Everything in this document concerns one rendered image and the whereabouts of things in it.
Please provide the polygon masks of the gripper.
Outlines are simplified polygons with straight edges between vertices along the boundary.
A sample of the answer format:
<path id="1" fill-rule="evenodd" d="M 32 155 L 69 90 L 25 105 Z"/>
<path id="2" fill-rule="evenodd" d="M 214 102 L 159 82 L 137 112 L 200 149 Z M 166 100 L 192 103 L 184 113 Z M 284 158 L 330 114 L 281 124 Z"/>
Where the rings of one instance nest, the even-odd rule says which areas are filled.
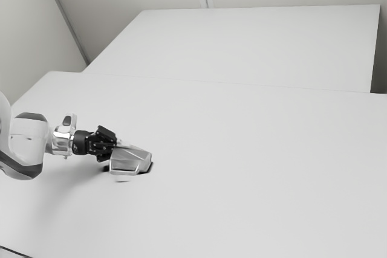
<path id="1" fill-rule="evenodd" d="M 98 136 L 98 139 L 105 143 L 93 143 L 90 145 L 90 138 Z M 116 147 L 117 137 L 116 134 L 98 125 L 95 133 L 76 130 L 72 140 L 72 151 L 75 155 L 94 155 L 98 163 L 108 161 L 111 158 L 112 152 Z"/>

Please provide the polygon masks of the faceted mug with angular handle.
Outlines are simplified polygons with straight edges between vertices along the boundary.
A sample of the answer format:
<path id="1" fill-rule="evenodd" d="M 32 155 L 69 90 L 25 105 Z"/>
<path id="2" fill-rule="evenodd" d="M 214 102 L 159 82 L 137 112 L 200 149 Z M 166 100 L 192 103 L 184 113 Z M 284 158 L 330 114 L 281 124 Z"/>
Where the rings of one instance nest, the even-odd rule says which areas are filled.
<path id="1" fill-rule="evenodd" d="M 134 176 L 148 172 L 152 154 L 135 146 L 120 146 L 112 150 L 109 172 L 112 175 Z"/>

